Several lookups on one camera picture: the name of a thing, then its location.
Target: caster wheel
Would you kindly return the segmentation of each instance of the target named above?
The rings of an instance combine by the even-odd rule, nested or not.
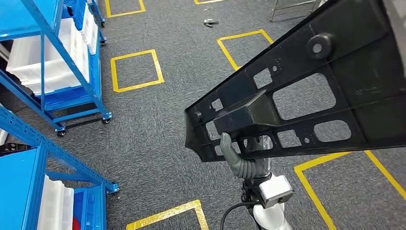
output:
[[[103,124],[108,124],[108,123],[110,123],[110,121],[111,121],[111,118],[107,118],[105,120],[102,120],[101,122],[103,122]]]
[[[64,130],[58,131],[58,132],[56,133],[56,135],[61,138],[61,137],[63,137],[63,136],[66,135],[66,131],[64,131]]]

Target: yellow square marking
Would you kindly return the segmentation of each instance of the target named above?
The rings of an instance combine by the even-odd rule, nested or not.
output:
[[[196,212],[196,216],[199,221],[200,228],[202,230],[209,230],[209,226],[207,225],[206,218],[204,217],[202,204],[200,203],[200,200],[193,200],[189,203],[179,205],[179,206],[171,208],[169,210],[152,215],[150,217],[146,217],[144,219],[137,220],[136,222],[133,222],[131,224],[127,224],[126,230],[136,230],[136,229],[145,227],[147,225],[150,225],[152,223],[158,222],[160,220],[167,219],[169,217],[173,217],[182,212],[189,211],[191,209],[194,209],[194,211]]]
[[[130,58],[130,57],[142,55],[142,54],[151,54],[152,55],[152,59],[154,61],[154,65],[155,65],[155,70],[157,71],[157,75],[158,75],[158,80],[149,81],[149,82],[146,82],[146,83],[133,85],[133,86],[129,86],[129,87],[118,88],[117,70],[116,70],[116,67],[115,67],[115,61],[120,60],[120,59],[124,59],[124,58]],[[143,88],[143,87],[146,87],[146,86],[156,85],[156,84],[160,84],[160,83],[165,82],[164,77],[162,76],[161,66],[159,65],[159,62],[158,62],[157,53],[155,52],[154,49],[145,50],[145,51],[132,53],[132,54],[126,54],[126,55],[122,55],[122,56],[118,56],[118,57],[113,57],[110,60],[110,64],[111,64],[111,67],[112,67],[112,81],[113,81],[113,91],[114,92],[125,92],[125,91],[128,91],[128,90],[140,89],[140,88]]]
[[[198,0],[194,0],[194,3],[196,3],[196,5],[200,5],[200,4],[212,3],[212,2],[218,2],[218,1],[225,1],[225,0],[210,0],[210,1],[198,1]]]
[[[106,14],[108,18],[112,18],[112,17],[118,17],[118,16],[124,16],[124,15],[129,15],[129,14],[134,14],[134,13],[141,13],[141,12],[145,12],[145,6],[144,6],[144,2],[143,0],[139,0],[139,4],[140,4],[140,10],[138,11],[131,11],[131,12],[126,12],[126,13],[117,13],[117,14],[112,14],[112,11],[110,10],[110,2],[109,0],[104,0],[105,1],[105,5],[106,5]]]
[[[313,201],[318,212],[320,213],[324,222],[327,224],[328,229],[330,229],[330,230],[335,230],[336,226],[334,225],[330,216],[327,214],[327,212],[324,209],[323,205],[321,204],[320,200],[316,196],[315,192],[313,191],[312,187],[310,186],[309,182],[307,181],[306,177],[304,176],[303,171],[306,169],[310,169],[314,166],[317,166],[319,164],[325,163],[327,161],[331,161],[335,158],[345,156],[349,153],[351,153],[351,152],[332,153],[332,154],[313,159],[311,161],[305,162],[303,164],[300,164],[300,165],[297,165],[294,167],[294,171],[296,172],[297,177],[299,177],[300,182],[302,182],[303,187],[305,188],[306,192],[309,194],[310,199]],[[391,176],[391,174],[382,166],[382,164],[372,154],[372,152],[367,150],[367,151],[365,151],[365,153],[371,159],[371,161],[375,164],[375,166],[382,172],[382,174],[386,177],[386,179],[388,179],[388,181],[392,184],[392,186],[399,192],[399,194],[403,197],[403,199],[406,199],[406,192],[404,191],[404,189]]]
[[[239,38],[239,37],[245,37],[245,36],[250,36],[250,35],[256,35],[256,34],[262,34],[270,44],[273,43],[272,39],[268,36],[268,34],[263,30],[257,30],[253,32],[248,32],[248,33],[243,33],[243,34],[237,34],[237,35],[232,35],[232,36],[227,36],[227,37],[220,37],[217,39],[217,43],[220,46],[221,50],[223,51],[224,55],[230,62],[231,66],[234,68],[235,71],[237,71],[240,66],[236,64],[236,62],[233,60],[233,58],[230,56],[230,53],[227,51],[226,47],[223,45],[221,41],[227,40],[227,39],[233,39],[233,38]]]

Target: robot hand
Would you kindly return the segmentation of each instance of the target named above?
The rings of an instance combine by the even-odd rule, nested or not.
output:
[[[242,179],[252,179],[257,177],[267,176],[271,172],[271,160],[269,158],[244,160],[236,153],[231,145],[232,139],[228,133],[222,133],[220,141],[220,149],[227,163],[230,165],[231,171],[235,176]],[[247,141],[247,150],[262,150],[262,138],[250,138]]]

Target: black cable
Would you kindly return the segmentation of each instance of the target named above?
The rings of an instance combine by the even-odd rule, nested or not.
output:
[[[228,213],[231,212],[233,209],[235,209],[237,207],[241,207],[241,206],[260,205],[260,204],[261,204],[261,202],[259,202],[259,201],[253,201],[253,202],[243,202],[243,203],[239,203],[239,204],[231,206],[224,213],[223,218],[221,218],[220,230],[224,229],[224,221],[226,220],[226,217],[227,217]]]

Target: blue plastic bin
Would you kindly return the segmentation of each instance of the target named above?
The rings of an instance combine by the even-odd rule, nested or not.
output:
[[[64,0],[62,18],[73,18],[76,29],[82,30],[86,0]]]

